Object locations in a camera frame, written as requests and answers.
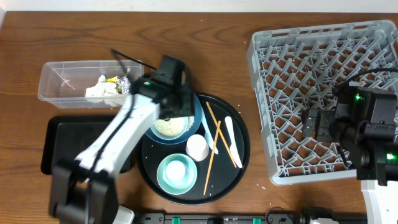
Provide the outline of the pile of white rice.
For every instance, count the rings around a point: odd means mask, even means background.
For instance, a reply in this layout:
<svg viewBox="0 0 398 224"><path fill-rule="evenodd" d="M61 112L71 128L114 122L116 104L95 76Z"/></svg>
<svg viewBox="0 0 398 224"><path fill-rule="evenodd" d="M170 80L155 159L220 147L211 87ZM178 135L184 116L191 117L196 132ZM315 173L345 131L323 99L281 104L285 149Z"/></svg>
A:
<svg viewBox="0 0 398 224"><path fill-rule="evenodd" d="M154 129L166 139L178 138L193 123L193 116L170 118L169 120L158 119L154 123Z"/></svg>

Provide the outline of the dark blue plate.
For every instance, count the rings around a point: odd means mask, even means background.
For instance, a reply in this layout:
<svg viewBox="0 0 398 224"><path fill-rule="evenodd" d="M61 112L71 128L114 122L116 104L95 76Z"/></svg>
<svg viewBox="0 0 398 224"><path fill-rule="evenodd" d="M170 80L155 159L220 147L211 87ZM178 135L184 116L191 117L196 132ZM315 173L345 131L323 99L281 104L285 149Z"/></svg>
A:
<svg viewBox="0 0 398 224"><path fill-rule="evenodd" d="M156 134L151 129L148 129L145 132L145 135L151 140L161 144L180 144L181 142L186 141L191 135L194 135L201 125L203 109L201 107L200 100L198 99L196 94L193 94L193 98L195 103L195 115L193 117L193 123L180 137L171 140L162 139L156 136Z"/></svg>

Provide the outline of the pink cup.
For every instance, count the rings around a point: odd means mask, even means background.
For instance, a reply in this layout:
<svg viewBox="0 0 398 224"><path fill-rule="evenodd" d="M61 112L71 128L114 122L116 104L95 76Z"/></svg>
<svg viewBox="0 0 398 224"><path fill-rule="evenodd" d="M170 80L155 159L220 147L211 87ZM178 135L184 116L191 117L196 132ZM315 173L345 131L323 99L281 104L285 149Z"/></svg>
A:
<svg viewBox="0 0 398 224"><path fill-rule="evenodd" d="M209 146L203 136L194 134L188 138L185 151L195 162L200 162L207 158Z"/></svg>

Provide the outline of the silver foil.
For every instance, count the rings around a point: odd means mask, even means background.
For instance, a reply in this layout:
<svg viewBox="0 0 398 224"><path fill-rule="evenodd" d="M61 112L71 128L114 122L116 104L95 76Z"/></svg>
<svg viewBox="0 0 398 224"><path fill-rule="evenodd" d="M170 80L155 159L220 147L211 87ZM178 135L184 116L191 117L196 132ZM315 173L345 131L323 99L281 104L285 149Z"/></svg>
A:
<svg viewBox="0 0 398 224"><path fill-rule="evenodd" d="M122 95L128 95L130 94L130 81L128 79L130 69L127 70L127 73L123 77L119 77L118 80L118 92Z"/></svg>

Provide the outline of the yellow snack wrapper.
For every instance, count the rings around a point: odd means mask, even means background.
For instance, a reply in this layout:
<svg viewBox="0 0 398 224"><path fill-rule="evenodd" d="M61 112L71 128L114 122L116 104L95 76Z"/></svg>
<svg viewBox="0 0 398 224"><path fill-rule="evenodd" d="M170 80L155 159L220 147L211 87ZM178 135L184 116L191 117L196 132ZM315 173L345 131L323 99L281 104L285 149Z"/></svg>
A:
<svg viewBox="0 0 398 224"><path fill-rule="evenodd" d="M107 78L106 82L114 83L116 85L116 87L115 87L116 91L118 93L122 93L121 78L119 76L115 76L113 78Z"/></svg>

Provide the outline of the white tissue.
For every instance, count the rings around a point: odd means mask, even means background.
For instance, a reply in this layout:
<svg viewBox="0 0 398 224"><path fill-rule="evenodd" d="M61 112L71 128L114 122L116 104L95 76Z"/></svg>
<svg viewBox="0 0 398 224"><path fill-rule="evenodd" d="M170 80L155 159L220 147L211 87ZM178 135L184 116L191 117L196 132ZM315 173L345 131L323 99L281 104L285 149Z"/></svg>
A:
<svg viewBox="0 0 398 224"><path fill-rule="evenodd" d="M94 103L105 103L108 106L116 107L124 103L124 98L115 89L114 83L106 82L104 75L100 76L95 86L85 90L85 99Z"/></svg>

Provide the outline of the light blue small plate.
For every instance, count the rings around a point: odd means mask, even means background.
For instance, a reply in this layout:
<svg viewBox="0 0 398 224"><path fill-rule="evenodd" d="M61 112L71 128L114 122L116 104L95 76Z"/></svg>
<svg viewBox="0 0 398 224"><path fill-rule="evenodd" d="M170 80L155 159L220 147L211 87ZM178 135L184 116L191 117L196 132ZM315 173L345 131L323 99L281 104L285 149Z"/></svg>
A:
<svg viewBox="0 0 398 224"><path fill-rule="evenodd" d="M164 140L174 140L179 138L188 127L188 118L169 118L167 121L158 119L151 127L151 131L159 138Z"/></svg>

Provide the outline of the white cup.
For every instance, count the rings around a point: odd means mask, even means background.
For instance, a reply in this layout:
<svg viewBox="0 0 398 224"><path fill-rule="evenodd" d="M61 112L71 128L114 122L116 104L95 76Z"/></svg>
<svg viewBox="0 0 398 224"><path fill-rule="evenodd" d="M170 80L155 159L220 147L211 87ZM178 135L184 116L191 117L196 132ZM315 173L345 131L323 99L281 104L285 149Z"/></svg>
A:
<svg viewBox="0 0 398 224"><path fill-rule="evenodd" d="M165 179L169 183L177 184L185 178L186 167L181 161L171 161L165 168Z"/></svg>

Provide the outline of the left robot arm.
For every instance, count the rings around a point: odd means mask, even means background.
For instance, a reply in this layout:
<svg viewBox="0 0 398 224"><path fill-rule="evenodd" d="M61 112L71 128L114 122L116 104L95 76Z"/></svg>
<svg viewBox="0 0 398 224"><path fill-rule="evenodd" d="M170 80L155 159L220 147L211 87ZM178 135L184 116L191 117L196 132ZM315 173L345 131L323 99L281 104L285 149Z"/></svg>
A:
<svg viewBox="0 0 398 224"><path fill-rule="evenodd" d="M60 223L132 223L118 202L116 179L145 132L160 118L193 116L186 65L163 56L158 68L129 79L130 94L101 135L73 160L52 170L49 214Z"/></svg>

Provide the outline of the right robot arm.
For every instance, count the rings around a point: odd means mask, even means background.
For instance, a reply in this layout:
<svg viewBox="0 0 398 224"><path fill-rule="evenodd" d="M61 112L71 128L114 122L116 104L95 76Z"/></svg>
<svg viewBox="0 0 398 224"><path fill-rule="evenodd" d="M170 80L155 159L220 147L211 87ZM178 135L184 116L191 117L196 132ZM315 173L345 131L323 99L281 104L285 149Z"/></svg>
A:
<svg viewBox="0 0 398 224"><path fill-rule="evenodd" d="M366 204L368 223L397 223L397 96L340 84L335 109L307 109L303 135L348 151Z"/></svg>

